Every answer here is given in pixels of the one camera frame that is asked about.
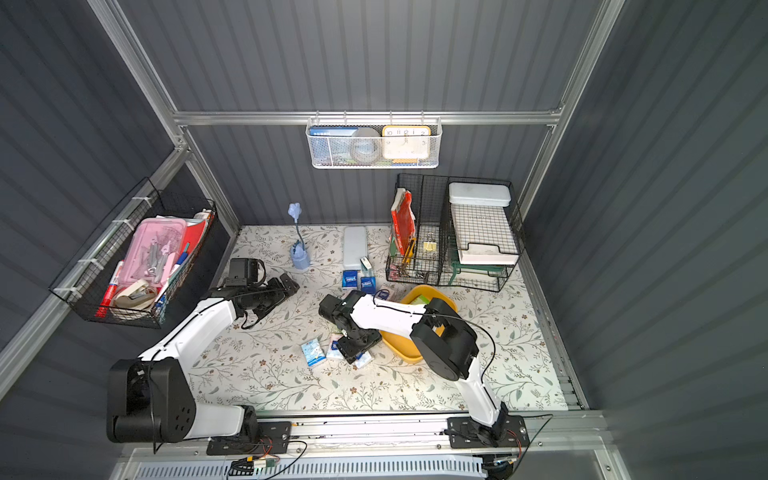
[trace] black wire desk organizer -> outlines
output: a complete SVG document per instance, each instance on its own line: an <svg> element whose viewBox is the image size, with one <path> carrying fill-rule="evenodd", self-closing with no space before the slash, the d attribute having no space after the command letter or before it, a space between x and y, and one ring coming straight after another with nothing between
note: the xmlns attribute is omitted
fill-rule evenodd
<svg viewBox="0 0 768 480"><path fill-rule="evenodd" d="M511 201L507 207L499 207L492 212L488 209L476 211L483 209L465 205L454 211L449 199L449 185L455 182L502 185L509 189ZM459 260L459 250L467 250L470 242L484 243L486 239L493 238L494 232L508 229L505 241L497 241L495 247L498 247L499 253L514 254L518 258L524 253L522 216L511 182L399 174L396 188L411 192L416 241L412 253L406 252L406 255L395 248L390 249L386 264L388 281L501 291L517 262L510 265L465 265ZM480 217L484 221L471 221ZM466 223L472 227L460 231L457 236L454 219L469 220Z"/></svg>
<svg viewBox="0 0 768 480"><path fill-rule="evenodd" d="M139 200L141 202L131 209L128 215L111 221L116 223L118 228L102 242L95 254L89 258L79 258L80 255L75 255L49 287L51 293L66 302L84 320L160 329L165 322L169 303L173 301L185 280L191 275L198 254L218 221L216 204L207 198L189 197L166 190L153 189L147 197L142 197ZM208 225L197 247L189 253L189 257L181 265L179 271L168 280L169 284L164 291L164 302L155 301L150 308L145 310L102 304L104 292L108 288L113 272L118 262L125 258L134 231L143 219L158 215L192 218L194 214L202 210L210 210L211 218L208 220ZM104 223L107 222L102 222L96 230L103 228ZM80 269L82 270L81 273L75 278L68 278L68 276L71 277L72 266L79 263L84 263L85 268ZM62 287L62 284L69 284L70 286Z"/></svg>

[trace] clock face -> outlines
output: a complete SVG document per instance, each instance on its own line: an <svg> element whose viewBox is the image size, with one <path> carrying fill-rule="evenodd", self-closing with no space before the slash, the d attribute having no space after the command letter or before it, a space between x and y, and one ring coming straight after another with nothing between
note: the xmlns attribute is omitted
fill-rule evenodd
<svg viewBox="0 0 768 480"><path fill-rule="evenodd" d="M383 156L394 163L412 163L429 157L429 135L425 126L388 125L382 129Z"/></svg>

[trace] yellow tray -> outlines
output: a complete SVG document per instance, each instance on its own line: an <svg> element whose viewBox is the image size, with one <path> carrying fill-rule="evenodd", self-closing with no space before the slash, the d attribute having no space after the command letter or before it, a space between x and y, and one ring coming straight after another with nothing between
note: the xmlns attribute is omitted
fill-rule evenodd
<svg viewBox="0 0 768 480"><path fill-rule="evenodd" d="M408 305L419 295L423 295L430 300L433 298L439 298L440 300L450 305L451 308L456 310L456 304L453 302L453 300L449 299L439 290L429 285L418 285L414 287L413 290L411 290L404 299L400 300L400 303ZM444 328L440 326L436 332L438 335L442 335L443 330ZM394 333L390 332L382 332L382 340L390 349L392 349L394 353L397 353L407 363L418 363L423 359L419 349L416 348L416 344L409 338L395 335Z"/></svg>

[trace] grid notepad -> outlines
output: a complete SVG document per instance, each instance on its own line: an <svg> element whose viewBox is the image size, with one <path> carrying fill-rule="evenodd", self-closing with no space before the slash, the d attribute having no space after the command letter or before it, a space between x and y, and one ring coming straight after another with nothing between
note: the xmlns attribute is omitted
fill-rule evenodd
<svg viewBox="0 0 768 480"><path fill-rule="evenodd" d="M503 207L452 204L459 261L466 264L513 264L519 257Z"/></svg>

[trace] floral tablecloth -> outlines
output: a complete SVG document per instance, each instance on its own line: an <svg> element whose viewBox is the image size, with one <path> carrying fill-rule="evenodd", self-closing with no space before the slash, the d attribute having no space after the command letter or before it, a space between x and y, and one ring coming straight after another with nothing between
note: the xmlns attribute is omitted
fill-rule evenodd
<svg viewBox="0 0 768 480"><path fill-rule="evenodd" d="M463 410L464 400L451 382L424 362L409 365L383 343L361 369L326 359L310 368L300 345L314 337L326 348L335 326L317 313L327 294L341 296L342 243L345 227L301 227L312 259L298 272L288 254L296 240L292 226L244 227L232 257L259 258L270 276L288 272L299 292L279 305L254 328L242 320L216 338L189 371L190 387L201 402L251 404L257 410ZM369 259L376 285L399 300L414 287L386 282L389 228L368 227ZM458 313L484 326L496 342L496 360L485 381L510 410L567 409L547 347L519 269L500 293L440 287ZM492 346L478 332L482 365Z"/></svg>

